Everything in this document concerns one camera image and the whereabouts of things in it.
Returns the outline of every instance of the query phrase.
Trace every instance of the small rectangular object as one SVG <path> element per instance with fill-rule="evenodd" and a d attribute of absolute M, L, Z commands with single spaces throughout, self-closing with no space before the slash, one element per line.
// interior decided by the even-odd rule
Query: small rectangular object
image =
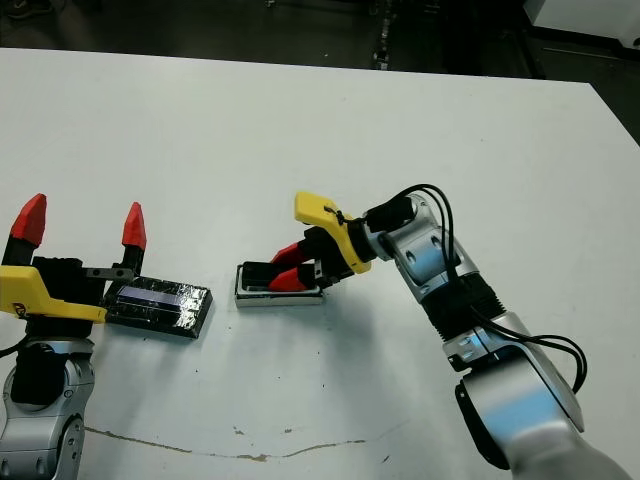
<path fill-rule="evenodd" d="M 252 267 L 256 262 L 247 262 Z M 243 265 L 238 265 L 236 271 L 235 299 L 238 307 L 266 307 L 286 305 L 318 305 L 324 300 L 324 294 L 320 287 L 301 292 L 271 292 L 260 278 L 243 278 Z"/>
<path fill-rule="evenodd" d="M 114 282 L 103 306 L 108 323 L 198 338 L 212 301 L 208 288 L 136 277 Z"/>

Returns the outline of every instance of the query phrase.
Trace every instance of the floor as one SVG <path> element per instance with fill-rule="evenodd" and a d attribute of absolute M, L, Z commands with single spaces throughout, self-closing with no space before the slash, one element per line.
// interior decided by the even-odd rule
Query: floor
<path fill-rule="evenodd" d="M 640 61 L 617 58 L 609 48 L 523 34 L 522 22 L 504 13 L 501 2 L 508 0 L 483 0 L 481 9 L 474 0 L 394 1 L 390 70 L 523 78 L 537 71 L 552 80 L 590 82 L 640 143 Z M 336 0 L 277 0 L 271 8 L 263 0 L 53 2 L 56 14 L 0 17 L 0 46 L 373 68 L 384 12 Z M 469 13 L 443 13 L 447 5 Z"/>

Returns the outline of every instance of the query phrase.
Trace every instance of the crack on table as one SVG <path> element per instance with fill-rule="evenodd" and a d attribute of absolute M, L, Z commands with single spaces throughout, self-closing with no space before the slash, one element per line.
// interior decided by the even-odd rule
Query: crack on table
<path fill-rule="evenodd" d="M 183 453 L 183 454 L 189 454 L 189 455 L 199 455 L 199 456 L 204 456 L 204 457 L 228 458 L 228 459 L 237 459 L 237 460 L 251 460 L 252 462 L 266 463 L 266 461 L 269 458 L 285 459 L 285 458 L 295 457 L 296 455 L 301 455 L 303 453 L 312 452 L 314 450 L 321 450 L 321 449 L 324 449 L 324 448 L 335 448 L 335 447 L 341 447 L 341 446 L 344 446 L 344 445 L 363 444 L 363 443 L 367 443 L 367 442 L 377 442 L 378 440 L 382 439 L 385 435 L 388 435 L 389 433 L 397 430 L 398 428 L 401 428 L 402 426 L 406 425 L 407 423 L 409 423 L 409 420 L 405 420 L 404 422 L 401 422 L 401 423 L 389 428 L 388 430 L 385 430 L 380 435 L 378 435 L 377 437 L 375 437 L 373 439 L 370 439 L 370 440 L 359 439 L 359 440 L 345 440 L 343 442 L 334 442 L 334 443 L 320 443 L 318 445 L 313 445 L 311 447 L 302 448 L 300 450 L 296 450 L 295 452 L 287 453 L 285 455 L 271 455 L 271 454 L 267 454 L 267 453 L 261 453 L 260 455 L 250 455 L 250 454 L 246 454 L 246 453 L 245 454 L 241 454 L 241 455 L 224 455 L 224 454 L 215 453 L 215 452 L 196 452 L 196 451 L 193 451 L 193 450 L 187 450 L 185 448 L 175 447 L 173 445 L 165 445 L 165 444 L 162 444 L 162 443 L 149 442 L 147 440 L 140 440 L 139 438 L 126 437 L 124 435 L 117 435 L 117 434 L 115 434 L 115 433 L 113 433 L 113 432 L 111 432 L 109 430 L 98 430 L 96 428 L 91 428 L 91 427 L 86 427 L 86 426 L 85 426 L 85 430 L 87 432 L 95 433 L 96 435 L 103 435 L 105 437 L 113 438 L 115 440 L 123 440 L 125 442 L 138 443 L 140 445 L 146 445 L 148 447 L 163 448 L 165 450 L 169 450 L 171 452 L 176 452 L 176 453 Z"/>

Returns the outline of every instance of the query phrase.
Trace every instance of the black cylindrical joint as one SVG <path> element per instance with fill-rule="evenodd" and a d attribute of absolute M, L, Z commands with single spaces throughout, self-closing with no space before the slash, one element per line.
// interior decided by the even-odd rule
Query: black cylindrical joint
<path fill-rule="evenodd" d="M 479 273 L 470 273 L 434 290 L 422 301 L 431 324 L 444 341 L 478 326 L 473 307 L 484 318 L 505 312 L 493 289 Z"/>
<path fill-rule="evenodd" d="M 413 219 L 415 212 L 411 198 L 400 197 L 389 200 L 367 212 L 365 220 L 371 232 L 391 232 Z"/>
<path fill-rule="evenodd" d="M 358 218 L 347 223 L 347 232 L 349 232 L 349 240 L 351 245 L 356 251 L 356 255 L 363 262 L 369 262 L 377 257 L 376 252 L 373 251 L 367 240 L 367 235 L 364 232 L 364 220 Z"/>

